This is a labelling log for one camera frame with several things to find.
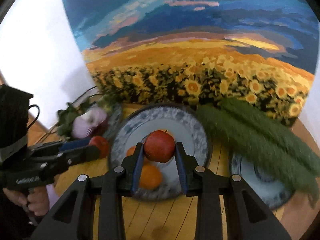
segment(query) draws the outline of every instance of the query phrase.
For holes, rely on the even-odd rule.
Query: painted sky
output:
[[[318,21],[304,0],[63,0],[63,3],[81,51],[95,46],[103,48],[133,33],[147,37],[194,26],[214,26],[225,33],[253,32],[271,40],[280,35],[276,42],[284,45],[287,53],[279,55],[279,59],[310,72],[314,72],[316,65]],[[310,67],[304,66],[307,58]]]

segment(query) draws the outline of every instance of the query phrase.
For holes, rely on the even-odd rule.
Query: pink sleeve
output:
[[[49,203],[50,203],[50,209],[53,207],[53,205],[57,202],[59,199],[58,195],[56,194],[53,184],[47,185],[47,193],[48,193],[48,198],[49,198]]]

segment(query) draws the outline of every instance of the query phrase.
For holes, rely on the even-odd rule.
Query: human hand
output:
[[[34,212],[36,216],[44,216],[49,211],[49,198],[46,187],[36,187],[28,197],[21,192],[8,190],[7,188],[4,188],[3,192],[12,203],[18,206],[27,205],[29,202],[29,210]]]

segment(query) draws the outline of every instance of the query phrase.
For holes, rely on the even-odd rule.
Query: blue gripper pad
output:
[[[59,148],[59,152],[85,147],[89,144],[90,140],[91,138],[85,138],[81,140],[66,142]]]
[[[143,159],[144,159],[144,153],[143,153],[143,144],[141,148],[139,149],[138,145],[136,146],[136,149],[133,153],[133,155],[138,154],[137,162],[134,166],[133,174],[132,174],[132,186],[131,186],[131,194],[134,195],[134,193],[139,188],[139,181],[141,176],[141,170],[143,166]]]
[[[183,152],[181,153],[178,148],[178,144],[180,144],[182,147],[181,149]],[[178,175],[179,175],[179,180],[180,180],[180,185],[183,190],[183,193],[186,195],[188,191],[188,186],[187,186],[187,174],[186,174],[186,169],[184,167],[183,163],[183,158],[182,154],[186,155],[186,152],[184,151],[183,145],[181,142],[176,143],[176,153],[174,155],[176,159],[176,165],[177,165],[177,170],[178,170]]]

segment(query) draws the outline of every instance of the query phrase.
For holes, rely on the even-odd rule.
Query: pink cloud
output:
[[[211,7],[219,6],[218,2],[211,2],[211,1],[166,1],[165,3],[169,4],[170,6],[185,6],[185,5],[208,5]]]
[[[125,19],[124,21],[115,24],[112,26],[112,30],[109,32],[109,34],[113,35],[117,31],[119,31],[122,27],[130,26],[138,21],[139,17],[138,16],[132,16],[129,17],[128,19]]]
[[[193,10],[194,10],[194,11],[202,11],[202,10],[204,10],[204,9],[205,9],[204,6],[200,6],[200,7],[194,8]]]

